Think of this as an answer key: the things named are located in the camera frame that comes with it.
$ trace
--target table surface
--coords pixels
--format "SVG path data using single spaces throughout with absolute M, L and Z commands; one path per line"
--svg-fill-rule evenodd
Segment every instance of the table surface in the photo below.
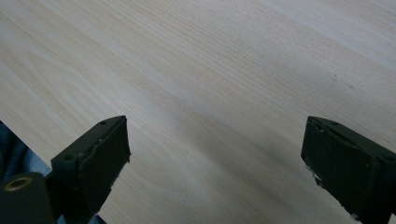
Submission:
M 0 120 L 46 163 L 126 115 L 109 223 L 356 223 L 308 115 L 396 146 L 394 0 L 0 1 Z

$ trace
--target wooden table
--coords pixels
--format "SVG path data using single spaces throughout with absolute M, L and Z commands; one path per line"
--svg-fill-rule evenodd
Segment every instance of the wooden table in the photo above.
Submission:
M 393 0 L 0 1 L 0 120 L 46 163 L 128 118 L 108 223 L 356 223 L 305 120 L 395 150 L 395 74 Z

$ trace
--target blue denim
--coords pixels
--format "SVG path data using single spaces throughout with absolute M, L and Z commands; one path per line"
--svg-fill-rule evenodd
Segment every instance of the blue denim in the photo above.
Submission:
M 2 121 L 0 121 L 0 182 L 12 176 L 39 172 L 49 174 L 51 169 L 26 146 Z M 65 224 L 60 217 L 58 224 Z M 90 224 L 106 224 L 99 216 L 95 216 Z

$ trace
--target black object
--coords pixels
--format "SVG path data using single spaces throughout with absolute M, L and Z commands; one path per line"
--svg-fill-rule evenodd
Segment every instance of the black object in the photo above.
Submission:
M 396 154 L 328 120 L 309 117 L 303 150 L 317 184 L 361 223 L 388 223 L 395 211 Z
M 13 176 L 0 185 L 0 223 L 88 223 L 129 161 L 125 116 L 106 119 L 51 160 L 53 171 Z

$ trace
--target tabletop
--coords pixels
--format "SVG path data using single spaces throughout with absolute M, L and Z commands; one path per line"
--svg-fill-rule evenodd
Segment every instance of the tabletop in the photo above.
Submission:
M 126 115 L 108 223 L 356 223 L 309 115 L 396 149 L 392 0 L 0 1 L 0 120 L 45 163 Z

